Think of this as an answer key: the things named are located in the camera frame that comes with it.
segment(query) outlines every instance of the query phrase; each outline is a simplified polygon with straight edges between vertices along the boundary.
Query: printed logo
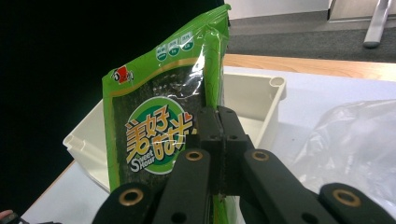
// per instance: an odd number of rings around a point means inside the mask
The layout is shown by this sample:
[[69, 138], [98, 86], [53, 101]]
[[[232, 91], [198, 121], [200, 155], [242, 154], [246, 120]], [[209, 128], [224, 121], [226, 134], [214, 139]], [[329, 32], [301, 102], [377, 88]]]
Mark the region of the printed logo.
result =
[[178, 153], [184, 149], [186, 134], [192, 133], [192, 119], [167, 97], [153, 97], [140, 105], [125, 124], [126, 162], [131, 170], [170, 173]]
[[183, 50], [190, 50], [194, 46], [194, 39], [192, 38], [192, 32], [184, 34], [181, 38], [181, 46]]
[[160, 62], [164, 61], [166, 59], [166, 46], [165, 45], [159, 46], [156, 49], [155, 54], [157, 56], [158, 61]]
[[115, 80], [118, 81], [120, 84], [126, 82], [126, 81], [132, 81], [134, 80], [134, 73], [132, 71], [128, 71], [126, 68], [126, 65], [114, 70], [113, 75], [111, 77]]
[[180, 47], [178, 46], [177, 42], [178, 42], [177, 39], [174, 39], [168, 44], [169, 55], [172, 57], [177, 56], [178, 53], [180, 52]]

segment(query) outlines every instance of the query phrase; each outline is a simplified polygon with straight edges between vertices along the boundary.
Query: green plastic package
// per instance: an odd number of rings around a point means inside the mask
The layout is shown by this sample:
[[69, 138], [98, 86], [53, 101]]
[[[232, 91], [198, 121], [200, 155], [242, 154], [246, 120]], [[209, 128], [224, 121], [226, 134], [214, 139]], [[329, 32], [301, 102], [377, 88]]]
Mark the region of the green plastic package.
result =
[[229, 9], [225, 4], [199, 15], [103, 77], [110, 192], [130, 182], [153, 189], [165, 183], [186, 134], [196, 133], [196, 113], [223, 105]]

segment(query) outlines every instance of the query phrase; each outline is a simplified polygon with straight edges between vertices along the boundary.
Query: gray carpet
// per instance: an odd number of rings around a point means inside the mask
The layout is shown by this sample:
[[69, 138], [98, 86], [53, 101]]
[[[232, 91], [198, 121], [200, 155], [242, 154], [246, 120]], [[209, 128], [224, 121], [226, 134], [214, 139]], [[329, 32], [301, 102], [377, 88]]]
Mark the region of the gray carpet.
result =
[[381, 44], [362, 43], [368, 21], [328, 22], [327, 12], [231, 21], [228, 53], [361, 62], [396, 62], [395, 20], [387, 23]]

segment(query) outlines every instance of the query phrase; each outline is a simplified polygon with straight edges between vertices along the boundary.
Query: white wall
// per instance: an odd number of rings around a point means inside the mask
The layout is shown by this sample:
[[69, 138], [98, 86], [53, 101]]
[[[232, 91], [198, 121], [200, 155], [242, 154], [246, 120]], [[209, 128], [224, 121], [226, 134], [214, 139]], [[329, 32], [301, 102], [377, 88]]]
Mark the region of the white wall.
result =
[[224, 0], [230, 4], [230, 20], [250, 17], [322, 11], [332, 0]]

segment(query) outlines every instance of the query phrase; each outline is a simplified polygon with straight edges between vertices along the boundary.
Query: white tray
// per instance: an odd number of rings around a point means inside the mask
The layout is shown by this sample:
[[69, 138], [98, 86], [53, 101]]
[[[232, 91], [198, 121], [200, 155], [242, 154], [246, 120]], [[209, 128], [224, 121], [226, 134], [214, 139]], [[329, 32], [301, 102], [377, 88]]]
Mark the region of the white tray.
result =
[[[271, 150], [277, 132], [278, 103], [286, 97], [286, 80], [225, 73], [223, 82], [224, 105], [236, 112], [255, 147]], [[109, 191], [102, 101], [66, 136], [64, 145], [87, 175]]]

